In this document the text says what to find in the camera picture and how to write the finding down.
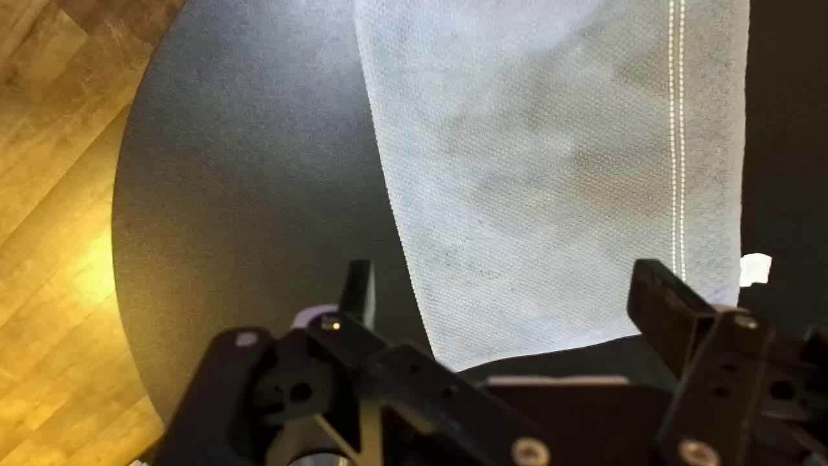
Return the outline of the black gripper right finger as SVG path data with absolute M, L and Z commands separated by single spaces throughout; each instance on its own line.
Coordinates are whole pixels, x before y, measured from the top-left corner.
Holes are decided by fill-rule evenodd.
M 675 380 L 660 466 L 828 466 L 828 334 L 718 311 L 657 260 L 636 260 L 626 313 Z

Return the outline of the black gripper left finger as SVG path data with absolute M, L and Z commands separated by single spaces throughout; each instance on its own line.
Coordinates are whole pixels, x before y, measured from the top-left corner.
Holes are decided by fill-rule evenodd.
M 415 347 L 373 333 L 373 267 L 274 338 L 217 334 L 154 466 L 555 466 L 555 439 Z

